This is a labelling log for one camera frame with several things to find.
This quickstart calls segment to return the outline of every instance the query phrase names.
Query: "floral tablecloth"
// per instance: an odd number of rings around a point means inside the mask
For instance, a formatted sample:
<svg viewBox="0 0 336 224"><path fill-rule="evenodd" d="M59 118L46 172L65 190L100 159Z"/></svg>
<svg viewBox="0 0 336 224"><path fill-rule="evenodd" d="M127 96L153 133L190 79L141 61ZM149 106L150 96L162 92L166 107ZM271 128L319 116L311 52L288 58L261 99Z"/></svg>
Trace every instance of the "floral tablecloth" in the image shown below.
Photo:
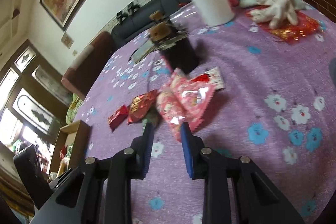
<svg viewBox="0 0 336 224"><path fill-rule="evenodd" d="M250 156L312 223L336 189L336 95L328 72L336 56L336 26L309 5L304 12L320 20L321 31L292 46L240 9L219 27L205 26L192 4L171 18L187 27L202 60L190 76L218 66L226 84L196 135L226 156ZM78 110L75 120L92 126L87 156L112 157L140 136L141 123L124 122L112 133L107 118L169 78L158 52L137 65L128 61L144 35L113 54ZM133 223L201 224L203 188L203 181L189 179L182 145L162 122L146 179L132 181Z"/></svg>

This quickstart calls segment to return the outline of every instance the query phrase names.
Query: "blue flower print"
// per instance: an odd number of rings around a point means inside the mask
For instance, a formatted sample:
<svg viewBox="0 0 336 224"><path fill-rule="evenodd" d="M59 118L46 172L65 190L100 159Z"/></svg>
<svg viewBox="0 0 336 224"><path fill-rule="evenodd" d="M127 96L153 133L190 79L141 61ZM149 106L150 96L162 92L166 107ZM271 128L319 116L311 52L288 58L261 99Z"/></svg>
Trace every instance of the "blue flower print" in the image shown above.
<svg viewBox="0 0 336 224"><path fill-rule="evenodd" d="M225 27L230 27L232 25L234 25L233 21L229 21L228 23L224 24Z"/></svg>
<svg viewBox="0 0 336 224"><path fill-rule="evenodd" d="M310 216L313 211L316 209L316 202L315 200L309 200L302 206L300 210L300 215L302 217Z"/></svg>
<svg viewBox="0 0 336 224"><path fill-rule="evenodd" d="M216 151L225 157L232 158L232 154L228 149L219 148L219 149L216 149Z"/></svg>
<svg viewBox="0 0 336 224"><path fill-rule="evenodd" d="M263 129L263 125L261 123L253 123L247 131L249 133L249 140L254 144L259 145L266 142L268 131Z"/></svg>
<svg viewBox="0 0 336 224"><path fill-rule="evenodd" d="M289 140L293 145L302 145L303 142L303 133L298 130L293 130L288 134Z"/></svg>
<svg viewBox="0 0 336 224"><path fill-rule="evenodd" d="M149 205L153 210L160 210L164 204L165 202L160 197L153 198L149 201Z"/></svg>
<svg viewBox="0 0 336 224"><path fill-rule="evenodd" d="M143 77L143 78L146 78L146 77L148 77L148 75L149 75L149 72L148 72L148 71L145 71L145 72L142 74L142 77Z"/></svg>
<svg viewBox="0 0 336 224"><path fill-rule="evenodd" d="M254 46L247 46L247 49L249 50L250 53L253 53L253 54L261 53L261 49L254 47Z"/></svg>
<svg viewBox="0 0 336 224"><path fill-rule="evenodd" d="M158 74L162 74L164 73L165 75L170 74L170 71L167 68L161 68L159 70L156 71Z"/></svg>
<svg viewBox="0 0 336 224"><path fill-rule="evenodd" d="M309 152L313 152L316 148L320 146L322 140L321 128L313 127L307 134L306 148Z"/></svg>
<svg viewBox="0 0 336 224"><path fill-rule="evenodd" d="M319 20L319 24L321 31L325 31L327 29L326 24L322 20Z"/></svg>

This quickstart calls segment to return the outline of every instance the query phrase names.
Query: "brown chair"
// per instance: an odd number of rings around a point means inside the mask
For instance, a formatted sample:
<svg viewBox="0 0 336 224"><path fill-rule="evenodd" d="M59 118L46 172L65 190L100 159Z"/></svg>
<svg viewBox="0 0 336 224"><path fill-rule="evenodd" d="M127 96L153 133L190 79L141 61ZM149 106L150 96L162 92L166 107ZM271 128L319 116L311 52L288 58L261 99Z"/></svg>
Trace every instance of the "brown chair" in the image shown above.
<svg viewBox="0 0 336 224"><path fill-rule="evenodd" d="M112 36L108 32L100 33L73 61L62 77L62 84L84 100L116 50Z"/></svg>

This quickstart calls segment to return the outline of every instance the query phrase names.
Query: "white flower print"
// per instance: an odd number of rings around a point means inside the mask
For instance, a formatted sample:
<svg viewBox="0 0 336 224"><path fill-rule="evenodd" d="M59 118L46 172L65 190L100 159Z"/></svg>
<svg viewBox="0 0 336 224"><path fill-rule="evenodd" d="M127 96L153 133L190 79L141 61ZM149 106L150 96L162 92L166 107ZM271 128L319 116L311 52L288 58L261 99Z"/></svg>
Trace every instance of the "white flower print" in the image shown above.
<svg viewBox="0 0 336 224"><path fill-rule="evenodd" d="M150 81L151 82L153 82L153 81L155 81L156 80L156 78L158 78L158 76L157 75L153 75L152 77L150 77L149 79L150 79Z"/></svg>
<svg viewBox="0 0 336 224"><path fill-rule="evenodd" d="M283 151L283 160L290 165L296 163L297 154L295 153L294 149L287 146Z"/></svg>
<svg viewBox="0 0 336 224"><path fill-rule="evenodd" d="M202 224L203 214L193 216L193 224Z"/></svg>
<svg viewBox="0 0 336 224"><path fill-rule="evenodd" d="M274 117L274 121L278 124L282 130L288 131L289 130L289 121L283 116L276 116Z"/></svg>
<svg viewBox="0 0 336 224"><path fill-rule="evenodd" d="M205 33L207 31L208 31L207 28L203 28L203 29L200 29L197 34L202 34L202 33Z"/></svg>
<svg viewBox="0 0 336 224"><path fill-rule="evenodd" d="M316 97L314 101L314 107L316 110L321 111L326 106L324 98L322 96Z"/></svg>
<svg viewBox="0 0 336 224"><path fill-rule="evenodd" d="M323 42L324 41L324 38L322 35L320 35L319 33L315 34L315 38L320 41L320 42Z"/></svg>
<svg viewBox="0 0 336 224"><path fill-rule="evenodd" d="M163 58L161 58L161 59L158 60L158 61L155 61L155 62L154 62L154 66L161 65L162 63L163 63Z"/></svg>
<svg viewBox="0 0 336 224"><path fill-rule="evenodd" d="M152 157L157 158L159 155L162 154L164 145L160 142L158 143L153 143L152 146Z"/></svg>
<svg viewBox="0 0 336 224"><path fill-rule="evenodd" d="M258 32L259 28L258 27L252 27L251 29L249 29L250 32Z"/></svg>
<svg viewBox="0 0 336 224"><path fill-rule="evenodd" d="M297 124L306 124L310 117L311 115L308 107L298 105L297 107L292 108L292 120Z"/></svg>
<svg viewBox="0 0 336 224"><path fill-rule="evenodd" d="M286 109L286 100L281 98L280 95L269 95L264 102L271 108L274 109L276 112L281 112L281 110Z"/></svg>
<svg viewBox="0 0 336 224"><path fill-rule="evenodd" d="M131 84L127 89L128 90L131 90L132 88L134 88L135 87L135 85L137 84L137 82L134 82L133 84Z"/></svg>
<svg viewBox="0 0 336 224"><path fill-rule="evenodd" d="M137 218L132 218L132 224L143 224L143 222L138 220Z"/></svg>
<svg viewBox="0 0 336 224"><path fill-rule="evenodd" d="M159 70L159 69L161 69L161 66L155 66L155 67L153 68L153 71L157 71L157 70Z"/></svg>

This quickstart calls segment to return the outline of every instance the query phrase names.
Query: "table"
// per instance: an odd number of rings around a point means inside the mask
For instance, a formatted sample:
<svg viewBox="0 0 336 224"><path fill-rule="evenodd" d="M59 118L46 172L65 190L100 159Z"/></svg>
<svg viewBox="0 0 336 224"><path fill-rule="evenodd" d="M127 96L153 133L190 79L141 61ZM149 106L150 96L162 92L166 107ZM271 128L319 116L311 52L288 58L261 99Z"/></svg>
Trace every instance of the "table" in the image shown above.
<svg viewBox="0 0 336 224"><path fill-rule="evenodd" d="M171 18L187 27L201 57L190 76L218 66L226 84L215 93L196 135L227 156L251 157L312 223L336 189L336 96L328 71L336 56L336 26L311 6L307 9L325 31L292 46L240 9L232 22L219 27L205 26L192 4ZM78 110L75 120L92 126L86 156L112 157L142 134L141 123L126 121L112 133L107 117L169 78L158 52L138 65L128 61L144 36L113 54ZM201 224L203 181L189 179L182 145L165 122L156 129L146 179L131 184L133 223Z"/></svg>

